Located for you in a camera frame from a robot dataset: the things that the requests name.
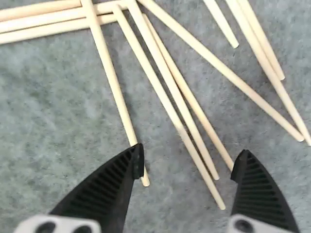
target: gray carpet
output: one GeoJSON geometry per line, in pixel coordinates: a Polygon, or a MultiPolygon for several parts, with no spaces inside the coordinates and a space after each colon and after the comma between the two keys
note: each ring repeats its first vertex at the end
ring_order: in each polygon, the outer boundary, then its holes
{"type": "MultiPolygon", "coordinates": [[[[2,0],[0,8],[34,2],[2,0]]],[[[240,42],[235,50],[203,1],[157,2],[293,122],[225,1],[218,3],[240,42]]],[[[311,130],[311,2],[250,2],[284,69],[283,83],[311,130]]],[[[275,178],[301,231],[310,232],[311,149],[142,9],[231,157],[251,150],[275,178]]],[[[149,188],[134,184],[124,232],[224,233],[236,191],[225,163],[195,118],[221,176],[216,185],[227,210],[220,211],[120,27],[102,29],[151,179],[149,188]]],[[[2,45],[0,57],[0,226],[10,233],[22,219],[47,213],[129,144],[89,30],[2,45]]]]}

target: ridged rubber pad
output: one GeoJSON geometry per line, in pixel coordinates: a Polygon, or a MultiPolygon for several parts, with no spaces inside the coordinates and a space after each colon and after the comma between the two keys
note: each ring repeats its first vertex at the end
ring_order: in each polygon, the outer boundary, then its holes
{"type": "Polygon", "coordinates": [[[134,179],[143,176],[142,144],[128,148],[99,167],[50,212],[93,219],[102,232],[121,233],[134,179]]]}
{"type": "Polygon", "coordinates": [[[235,164],[231,179],[238,183],[232,215],[247,217],[298,233],[292,212],[277,184],[248,150],[243,150],[235,164]]]}

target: screw hole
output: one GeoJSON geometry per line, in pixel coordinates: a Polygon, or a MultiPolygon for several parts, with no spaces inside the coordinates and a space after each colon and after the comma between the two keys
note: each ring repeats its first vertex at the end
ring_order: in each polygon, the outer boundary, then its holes
{"type": "Polygon", "coordinates": [[[82,226],[74,230],[73,233],[92,233],[92,229],[88,226],[82,226]]]}
{"type": "Polygon", "coordinates": [[[53,223],[53,222],[46,222],[46,223],[41,224],[37,228],[35,233],[53,233],[55,227],[56,227],[55,223],[53,223]]]}
{"type": "Polygon", "coordinates": [[[244,233],[253,233],[254,228],[252,224],[245,220],[238,220],[235,222],[235,228],[238,229],[240,232],[244,233]]]}

